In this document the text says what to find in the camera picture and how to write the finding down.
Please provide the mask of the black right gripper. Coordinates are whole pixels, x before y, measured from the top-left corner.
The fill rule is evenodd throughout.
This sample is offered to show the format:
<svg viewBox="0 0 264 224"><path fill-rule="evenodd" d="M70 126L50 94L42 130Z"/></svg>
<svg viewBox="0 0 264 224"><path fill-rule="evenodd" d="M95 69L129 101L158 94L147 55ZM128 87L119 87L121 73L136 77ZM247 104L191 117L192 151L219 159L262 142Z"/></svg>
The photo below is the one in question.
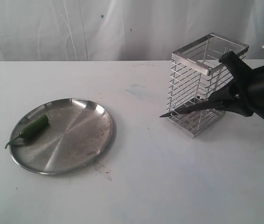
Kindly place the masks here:
<svg viewBox="0 0 264 224"><path fill-rule="evenodd" d="M264 120L264 66L252 69L233 51L224 54L219 62L232 75L232 84L213 92L208 101L224 101L221 111L244 117L255 113Z"/></svg>

